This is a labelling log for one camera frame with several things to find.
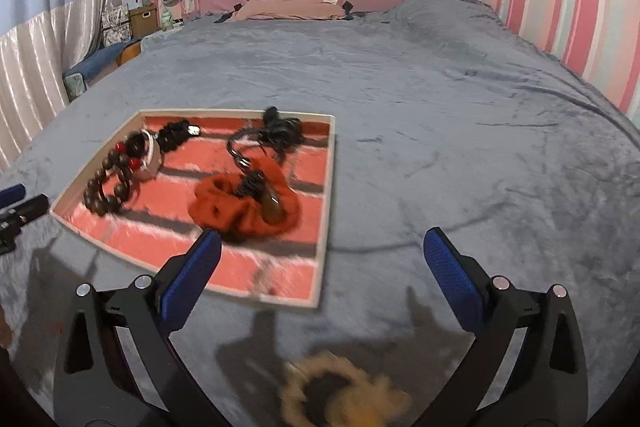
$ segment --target red bead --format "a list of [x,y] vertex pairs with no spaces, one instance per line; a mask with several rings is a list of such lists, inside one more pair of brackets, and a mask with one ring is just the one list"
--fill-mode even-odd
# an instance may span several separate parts
[[137,171],[142,167],[142,162],[138,158],[129,158],[129,169]]

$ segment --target amber pendant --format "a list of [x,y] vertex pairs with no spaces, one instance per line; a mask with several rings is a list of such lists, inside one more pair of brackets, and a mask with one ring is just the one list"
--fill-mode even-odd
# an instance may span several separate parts
[[273,189],[269,182],[264,184],[264,190],[260,196],[260,204],[262,205],[262,219],[270,225],[277,225],[284,221],[284,209],[278,193]]

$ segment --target brown cardboard box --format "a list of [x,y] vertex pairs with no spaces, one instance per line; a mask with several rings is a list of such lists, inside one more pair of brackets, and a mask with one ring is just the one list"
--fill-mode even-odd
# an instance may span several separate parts
[[160,29],[158,27],[158,16],[156,15],[156,7],[154,5],[130,10],[129,19],[131,20],[131,33],[133,38],[146,37]]

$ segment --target blue gripper pad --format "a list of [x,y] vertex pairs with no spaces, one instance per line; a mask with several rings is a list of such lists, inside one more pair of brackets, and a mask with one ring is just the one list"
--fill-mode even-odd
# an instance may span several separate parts
[[24,185],[14,185],[13,187],[0,190],[0,208],[22,201],[27,195]]
[[484,299],[460,264],[460,254],[440,229],[426,233],[423,247],[424,258],[460,327],[477,334],[484,322]]
[[214,230],[205,230],[186,253],[187,260],[162,293],[159,314],[164,331],[182,329],[196,301],[220,262],[222,241]]

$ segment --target brick pattern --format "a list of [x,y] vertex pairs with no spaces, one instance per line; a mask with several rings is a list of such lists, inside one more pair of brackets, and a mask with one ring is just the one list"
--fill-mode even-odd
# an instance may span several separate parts
[[[175,118],[149,118],[146,127],[157,131],[169,121],[175,121]],[[128,259],[156,269],[169,257],[188,250],[198,234],[187,211],[194,198],[195,185],[214,172],[236,172],[233,159],[226,151],[226,137],[243,126],[261,125],[258,120],[228,118],[190,121],[201,127],[205,137],[191,139],[166,155],[158,177],[134,185],[133,196],[126,203],[122,216],[100,218],[79,203],[68,216],[68,222]],[[303,132],[307,142],[322,144],[326,143],[329,126],[305,123]],[[264,155],[255,142],[243,140],[237,147],[248,157]],[[287,251],[295,252],[295,245],[306,246],[306,251],[308,247],[315,250],[324,202],[326,163],[325,146],[303,145],[287,155],[282,167],[287,182],[300,198],[300,223],[295,229],[266,240],[264,251],[260,250],[260,242],[252,242],[252,248],[223,245],[220,263],[208,288],[246,297],[262,293],[300,301],[311,298],[318,269],[316,260],[295,253],[276,257],[268,253],[266,245],[282,245],[282,241],[286,241],[292,245]],[[105,183],[105,192],[110,193],[116,183],[117,179],[112,176]]]

